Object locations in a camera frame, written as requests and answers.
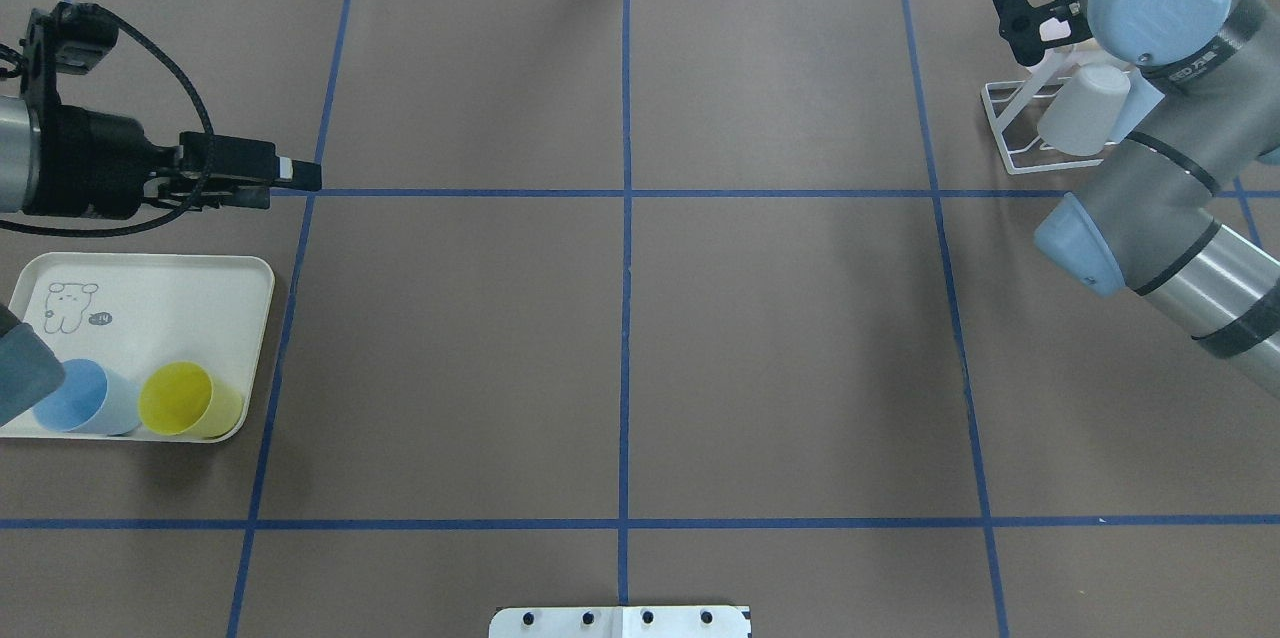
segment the blue cup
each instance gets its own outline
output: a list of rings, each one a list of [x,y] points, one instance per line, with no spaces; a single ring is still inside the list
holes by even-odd
[[[67,379],[32,414],[47,430],[119,436],[138,427],[138,388],[97,363],[63,363]]]

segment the light blue joint cover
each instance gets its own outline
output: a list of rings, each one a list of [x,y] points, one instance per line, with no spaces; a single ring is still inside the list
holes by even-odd
[[[1176,63],[1208,44],[1231,0],[1085,0],[1089,28],[1111,55],[1143,67]]]
[[[0,425],[63,384],[63,364],[23,323],[0,336]]]
[[[1124,273],[1116,256],[1074,193],[1066,193],[1036,229],[1036,246],[1102,297],[1124,288]]]

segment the gray table surface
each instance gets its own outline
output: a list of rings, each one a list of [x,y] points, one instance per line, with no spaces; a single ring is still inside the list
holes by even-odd
[[[56,1],[0,1],[3,35]],[[1277,632],[1280,404],[1034,250],[1087,172],[1004,173],[988,0],[81,1],[326,190],[0,236],[0,296],[54,250],[280,278],[227,443],[0,442],[0,633],[620,602],[750,605],[759,637]],[[195,126],[133,45],[63,85]],[[1215,213],[1280,241],[1280,173],[1243,187]]]

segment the white metal plate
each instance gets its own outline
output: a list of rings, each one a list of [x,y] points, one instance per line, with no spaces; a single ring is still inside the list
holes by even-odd
[[[584,620],[589,614],[590,623]],[[708,614],[710,623],[703,614]],[[751,610],[745,606],[507,609],[489,623],[489,638],[570,637],[750,638]]]
[[[74,307],[51,310],[50,288],[76,291]],[[46,430],[28,410],[0,437],[216,443],[248,415],[275,274],[259,258],[146,254],[45,254],[18,277],[9,307],[60,360],[87,357],[142,384],[161,365],[191,360],[244,397],[236,427],[218,438]]]

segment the white tray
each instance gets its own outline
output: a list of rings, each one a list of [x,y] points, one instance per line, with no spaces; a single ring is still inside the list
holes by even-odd
[[[72,309],[46,310],[51,287],[76,295]],[[248,415],[275,274],[259,258],[145,254],[45,254],[18,277],[9,307],[60,360],[87,357],[142,384],[161,365],[191,360],[244,396],[225,436],[124,436],[46,430],[31,411],[0,425],[0,437],[218,443]]]

